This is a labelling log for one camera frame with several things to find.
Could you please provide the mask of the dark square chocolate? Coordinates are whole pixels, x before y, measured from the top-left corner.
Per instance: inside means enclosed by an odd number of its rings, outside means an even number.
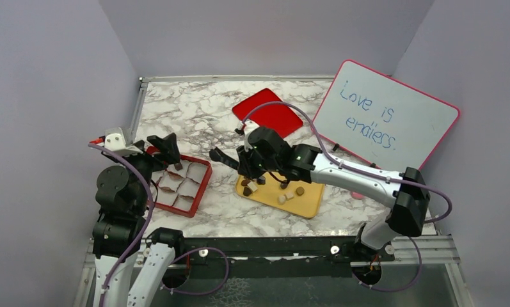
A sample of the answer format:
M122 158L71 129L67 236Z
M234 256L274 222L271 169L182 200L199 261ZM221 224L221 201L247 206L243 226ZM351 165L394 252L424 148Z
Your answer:
M178 163L175 163L174 164L174 168L177 170L177 171L180 171L183 169L183 165L181 162L178 162Z

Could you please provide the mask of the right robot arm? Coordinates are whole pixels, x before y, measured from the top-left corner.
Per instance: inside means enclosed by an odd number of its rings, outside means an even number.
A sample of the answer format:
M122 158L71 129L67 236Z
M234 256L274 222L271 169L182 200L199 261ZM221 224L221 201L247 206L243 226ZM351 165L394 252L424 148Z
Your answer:
M400 173L340 161L316 146L289 145L267 127L244 136L244 144L236 149L237 159L218 148L211 149L209 157L245 178L279 173L288 182L326 184L360 193L387 208L361 226L352 245L360 260L370 259L396 237L421 236L430 194L419 170L406 168Z

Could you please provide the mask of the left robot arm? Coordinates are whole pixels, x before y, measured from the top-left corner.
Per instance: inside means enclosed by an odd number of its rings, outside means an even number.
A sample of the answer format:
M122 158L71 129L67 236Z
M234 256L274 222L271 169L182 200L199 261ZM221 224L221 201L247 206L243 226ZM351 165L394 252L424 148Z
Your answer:
M149 236L149 254L143 267L132 278L155 209L150 190L152 174L180 161L176 134L149 136L147 142L155 153L145 149L144 141L126 142L121 131L88 145L114 162L97 178L95 200L100 210L92 230L94 306L150 306L168 267L184 256L182 231L158 228Z

